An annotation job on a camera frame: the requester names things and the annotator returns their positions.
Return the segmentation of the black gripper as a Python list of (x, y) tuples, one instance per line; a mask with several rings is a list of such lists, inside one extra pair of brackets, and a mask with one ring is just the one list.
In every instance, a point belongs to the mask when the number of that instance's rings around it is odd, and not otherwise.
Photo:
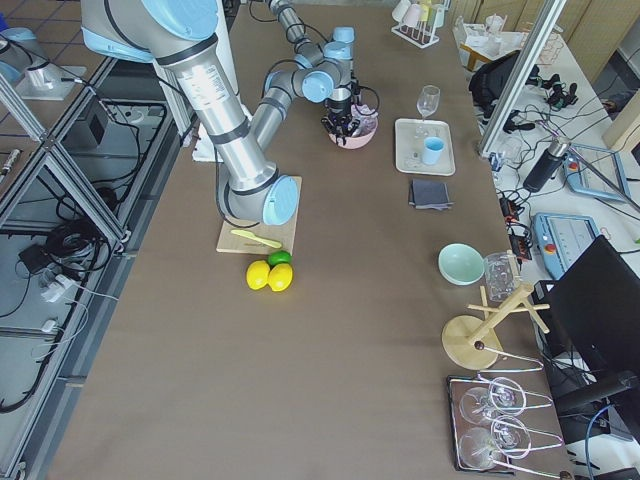
[(324, 126), (327, 130), (355, 130), (356, 122), (351, 113), (351, 99), (335, 100), (328, 98), (325, 100), (327, 109), (324, 117)]
[(353, 105), (361, 106), (362, 105), (361, 86), (360, 86), (359, 80), (354, 75), (351, 75), (350, 92), (351, 92), (351, 103)]

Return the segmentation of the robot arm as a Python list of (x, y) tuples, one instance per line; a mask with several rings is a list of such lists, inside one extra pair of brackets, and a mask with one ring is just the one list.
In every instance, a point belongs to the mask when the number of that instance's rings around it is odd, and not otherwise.
[(294, 70), (271, 73), (265, 80), (265, 96), (281, 95), (289, 105), (297, 97), (322, 103), (337, 115), (349, 115), (357, 99), (358, 82), (354, 74), (355, 29), (339, 26), (329, 40), (314, 42), (310, 26), (302, 21), (289, 1), (269, 1), (270, 12), (293, 45)]
[(233, 66), (225, 60), (230, 48), (220, 2), (84, 1), (81, 19), (90, 50), (156, 63), (176, 76), (223, 160), (217, 193), (221, 211), (242, 221), (282, 225), (296, 211), (299, 189), (266, 158), (265, 148), (297, 97), (324, 104), (324, 127), (345, 141), (359, 125), (351, 115), (359, 90), (353, 28), (337, 27), (330, 41), (314, 43), (290, 2), (271, 1), (268, 8), (293, 45), (299, 66), (267, 77), (254, 115), (243, 109)]

